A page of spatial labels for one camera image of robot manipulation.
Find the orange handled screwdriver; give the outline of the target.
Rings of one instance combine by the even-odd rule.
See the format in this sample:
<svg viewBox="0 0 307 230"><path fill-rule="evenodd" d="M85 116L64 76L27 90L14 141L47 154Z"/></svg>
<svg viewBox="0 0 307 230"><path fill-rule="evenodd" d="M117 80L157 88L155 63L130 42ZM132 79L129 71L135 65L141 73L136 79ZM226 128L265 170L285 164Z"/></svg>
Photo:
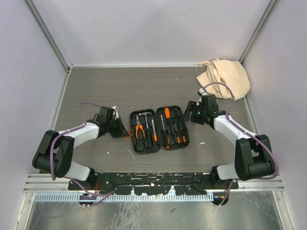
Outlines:
<svg viewBox="0 0 307 230"><path fill-rule="evenodd" d="M167 134L170 134L170 110L168 107L164 109L164 115L165 118L163 124L165 126L165 130L167 131Z"/></svg>

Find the small precision screwdriver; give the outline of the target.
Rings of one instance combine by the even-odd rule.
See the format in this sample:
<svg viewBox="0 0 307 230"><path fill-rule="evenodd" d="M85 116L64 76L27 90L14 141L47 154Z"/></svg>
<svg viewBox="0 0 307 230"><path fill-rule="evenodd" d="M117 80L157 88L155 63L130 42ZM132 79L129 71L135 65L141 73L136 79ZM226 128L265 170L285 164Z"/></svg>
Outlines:
<svg viewBox="0 0 307 230"><path fill-rule="evenodd" d="M174 126L175 126L175 135L177 137L177 142L178 142L178 144L180 144L181 140L180 140L180 136L179 136L179 133L178 133L178 129L177 129L176 123L174 123Z"/></svg>
<svg viewBox="0 0 307 230"><path fill-rule="evenodd" d="M183 142L186 143L187 140L186 140L186 137L185 137L185 132L184 132L184 129L182 127L182 124L180 122L180 130L181 130L181 134L182 134L182 138L183 138Z"/></svg>

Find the black handled claw hammer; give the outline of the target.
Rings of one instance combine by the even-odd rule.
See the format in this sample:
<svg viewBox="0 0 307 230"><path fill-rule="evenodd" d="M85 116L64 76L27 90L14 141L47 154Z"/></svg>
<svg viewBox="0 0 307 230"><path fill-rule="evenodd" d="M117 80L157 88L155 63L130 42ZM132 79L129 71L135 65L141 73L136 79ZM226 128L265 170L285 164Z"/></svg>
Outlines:
<svg viewBox="0 0 307 230"><path fill-rule="evenodd" d="M144 119L145 119L145 123L144 124L141 123L141 124L143 125L144 131L145 131L145 140L150 141L151 132L150 132L150 129L149 129L148 116L147 116L149 114L149 112L144 112L144 113L138 112L137 114L139 115L139 118L141 116L143 116Z"/></svg>

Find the black plastic tool case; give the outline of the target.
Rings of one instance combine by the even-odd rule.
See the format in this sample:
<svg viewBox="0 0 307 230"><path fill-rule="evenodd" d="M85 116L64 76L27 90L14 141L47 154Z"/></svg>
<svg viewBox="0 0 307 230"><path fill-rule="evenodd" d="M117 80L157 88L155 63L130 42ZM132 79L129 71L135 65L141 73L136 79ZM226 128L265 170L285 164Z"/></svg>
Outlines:
<svg viewBox="0 0 307 230"><path fill-rule="evenodd" d="M168 137L170 139L170 146L171 148L167 149L164 146L164 139L163 139L163 127L161 123L161 117L160 115L163 116L163 120L165 118L164 115L164 109L168 107L170 110L170 134L168 134ZM148 116L148 123L149 123L149 129L151 132L151 139L150 141L147 140L140 140L137 141L136 136L135 136L135 126L136 126L136 115L137 113L144 113L144 112L149 112ZM154 141L154 133L153 133L153 128L152 128L152 123L151 120L154 120L155 123L155 129L156 129L156 134L158 141ZM140 122L142 124L145 123L145 119L143 116L140 117ZM185 137L187 142L183 142L181 130L180 130L180 122L182 124L182 127L185 132ZM181 143L178 144L177 142L177 137L175 135L175 126L174 123L176 123L178 133L180 136ZM165 150L178 150L182 149L186 146L189 145L190 139L189 139L189 132L186 126L186 123L183 119L183 113L182 110L179 106L173 105L173 106L164 106L164 107L159 107L156 110L153 109L143 109L143 110L138 110L138 111L133 111L130 114L130 138L132 141L132 146L133 149L136 153L138 154L149 154L149 153L155 153L158 152L160 148L164 148Z"/></svg>

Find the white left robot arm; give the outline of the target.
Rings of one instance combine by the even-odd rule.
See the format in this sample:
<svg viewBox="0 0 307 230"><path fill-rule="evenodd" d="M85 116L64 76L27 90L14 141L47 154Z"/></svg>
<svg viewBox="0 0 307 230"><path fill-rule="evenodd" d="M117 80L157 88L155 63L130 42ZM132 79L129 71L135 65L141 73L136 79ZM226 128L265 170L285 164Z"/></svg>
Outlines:
<svg viewBox="0 0 307 230"><path fill-rule="evenodd" d="M32 160L32 166L53 179L71 178L85 190L94 188L96 175L93 168L72 160L73 151L79 145L109 133L113 138L127 137L116 106L101 106L93 119L65 131L48 130L42 137Z"/></svg>

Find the orange black pliers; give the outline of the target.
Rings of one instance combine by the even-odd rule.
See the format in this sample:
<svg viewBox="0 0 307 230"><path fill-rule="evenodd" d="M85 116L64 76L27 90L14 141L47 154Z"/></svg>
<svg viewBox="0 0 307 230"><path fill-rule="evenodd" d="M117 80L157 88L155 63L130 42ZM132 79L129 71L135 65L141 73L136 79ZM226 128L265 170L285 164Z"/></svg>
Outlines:
<svg viewBox="0 0 307 230"><path fill-rule="evenodd" d="M143 125L140 123L139 115L136 115L135 136L137 140L145 139L145 131Z"/></svg>

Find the black handled screwdriver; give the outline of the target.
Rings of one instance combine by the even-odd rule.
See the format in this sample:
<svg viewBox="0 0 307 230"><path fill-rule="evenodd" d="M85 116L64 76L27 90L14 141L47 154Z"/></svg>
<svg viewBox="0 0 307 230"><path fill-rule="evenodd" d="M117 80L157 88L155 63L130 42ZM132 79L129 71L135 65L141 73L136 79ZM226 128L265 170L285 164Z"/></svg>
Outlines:
<svg viewBox="0 0 307 230"><path fill-rule="evenodd" d="M170 139L169 139L169 137L168 137L168 132L167 132L166 129L165 129L163 116L160 115L160 117L161 117L161 123L162 123L162 127L163 127L164 146L165 146L167 149L169 149L169 148L171 148L171 146L170 146Z"/></svg>

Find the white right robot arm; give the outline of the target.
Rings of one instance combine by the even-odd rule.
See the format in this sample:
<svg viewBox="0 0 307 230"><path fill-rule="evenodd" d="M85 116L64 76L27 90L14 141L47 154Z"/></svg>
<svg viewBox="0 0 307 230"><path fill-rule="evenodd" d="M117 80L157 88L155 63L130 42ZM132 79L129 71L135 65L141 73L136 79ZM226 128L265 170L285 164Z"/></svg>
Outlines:
<svg viewBox="0 0 307 230"><path fill-rule="evenodd" d="M279 174L269 137L257 135L242 127L228 112L219 109L213 94L204 94L197 102L189 101L183 117L186 121L209 125L235 147L233 163L212 167L210 182L214 188L222 188L230 179L270 180Z"/></svg>

